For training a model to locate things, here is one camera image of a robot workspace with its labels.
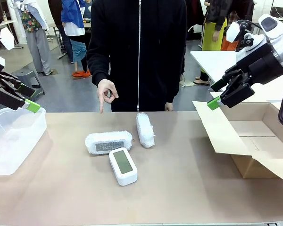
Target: blue jacket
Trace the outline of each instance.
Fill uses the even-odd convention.
[[[74,23],[80,28],[84,28],[81,8],[85,7],[84,0],[79,0],[80,5],[76,0],[62,0],[63,10],[61,20],[64,23]]]

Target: floral shirt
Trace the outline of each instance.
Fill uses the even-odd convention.
[[[27,10],[22,12],[21,19],[24,30],[29,33],[37,32],[40,28],[42,28],[41,24]]]

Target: box flap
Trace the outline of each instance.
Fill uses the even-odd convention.
[[[260,153],[253,154],[253,159],[257,160],[279,178],[283,179],[283,159],[268,159],[262,157]]]
[[[206,102],[193,104],[217,153],[251,155],[220,108],[212,111]]]

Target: bubble wrap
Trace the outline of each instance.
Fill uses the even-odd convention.
[[[141,145],[145,148],[155,145],[153,126],[151,125],[148,115],[145,113],[138,113],[136,116],[136,125]]]
[[[128,131],[93,133],[86,137],[85,145],[90,154],[109,154],[121,147],[130,150],[132,135]]]

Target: hand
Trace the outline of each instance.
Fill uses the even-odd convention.
[[[213,42],[218,41],[220,31],[215,31],[213,34]]]
[[[172,112],[172,111],[174,111],[173,103],[166,103],[166,104],[165,104],[165,111],[166,111],[166,112]]]
[[[111,104],[115,98],[118,98],[114,83],[108,79],[102,79],[98,84],[98,97],[100,100],[100,113],[103,113],[104,101]]]

